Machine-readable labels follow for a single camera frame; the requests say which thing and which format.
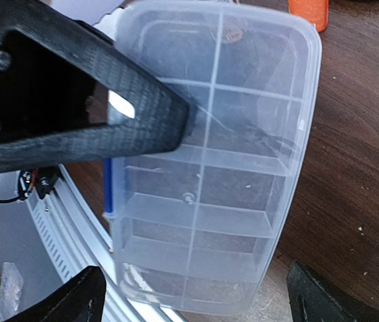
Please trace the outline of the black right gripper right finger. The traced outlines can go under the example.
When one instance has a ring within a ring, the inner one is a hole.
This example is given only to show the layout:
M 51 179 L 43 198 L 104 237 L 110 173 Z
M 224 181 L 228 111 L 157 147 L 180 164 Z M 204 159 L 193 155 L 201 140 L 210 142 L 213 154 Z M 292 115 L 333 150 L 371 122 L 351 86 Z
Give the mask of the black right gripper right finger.
M 379 321 L 379 281 L 371 277 L 342 289 L 294 260 L 286 286 L 293 321 Z

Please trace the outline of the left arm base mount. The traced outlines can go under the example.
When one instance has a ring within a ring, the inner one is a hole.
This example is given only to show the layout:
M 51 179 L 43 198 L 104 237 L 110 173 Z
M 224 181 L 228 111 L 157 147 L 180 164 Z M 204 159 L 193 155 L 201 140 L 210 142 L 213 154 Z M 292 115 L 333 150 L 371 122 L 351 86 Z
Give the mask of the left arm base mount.
M 56 181 L 62 177 L 59 166 L 22 170 L 17 174 L 16 195 L 10 199 L 0 199 L 0 204 L 24 201 L 34 192 L 43 199 L 53 191 Z

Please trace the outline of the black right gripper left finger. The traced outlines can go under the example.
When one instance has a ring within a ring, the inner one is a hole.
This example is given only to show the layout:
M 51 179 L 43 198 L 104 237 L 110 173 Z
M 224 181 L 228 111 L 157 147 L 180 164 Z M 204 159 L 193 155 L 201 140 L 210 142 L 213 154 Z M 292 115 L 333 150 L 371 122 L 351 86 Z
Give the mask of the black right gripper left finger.
M 106 280 L 98 266 L 87 266 L 67 283 L 30 308 L 12 316 L 13 322 L 101 321 Z

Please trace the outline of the orange pill bottle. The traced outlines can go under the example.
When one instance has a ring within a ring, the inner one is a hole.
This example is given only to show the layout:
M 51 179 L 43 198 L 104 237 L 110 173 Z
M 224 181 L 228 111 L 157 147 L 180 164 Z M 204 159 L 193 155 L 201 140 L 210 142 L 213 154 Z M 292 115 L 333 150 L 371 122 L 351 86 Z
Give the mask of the orange pill bottle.
M 288 0 L 289 12 L 315 25 L 318 32 L 327 28 L 329 17 L 328 0 Z

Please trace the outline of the clear plastic pill organizer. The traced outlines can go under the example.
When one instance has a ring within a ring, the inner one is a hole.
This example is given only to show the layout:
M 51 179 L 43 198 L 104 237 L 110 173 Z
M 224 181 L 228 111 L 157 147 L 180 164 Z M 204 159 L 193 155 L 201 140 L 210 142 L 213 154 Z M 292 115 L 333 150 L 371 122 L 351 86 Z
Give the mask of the clear plastic pill organizer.
M 238 314 L 299 179 L 319 34 L 289 13 L 216 1 L 137 1 L 116 24 L 117 49 L 195 103 L 177 150 L 116 158 L 105 171 L 117 283 L 134 301 Z

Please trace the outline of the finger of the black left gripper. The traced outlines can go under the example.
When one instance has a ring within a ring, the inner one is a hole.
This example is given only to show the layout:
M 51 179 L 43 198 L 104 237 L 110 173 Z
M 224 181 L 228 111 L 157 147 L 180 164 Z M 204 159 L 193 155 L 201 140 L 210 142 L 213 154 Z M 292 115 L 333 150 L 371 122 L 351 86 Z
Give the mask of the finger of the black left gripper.
M 0 173 L 179 147 L 190 104 L 106 35 L 0 1 Z

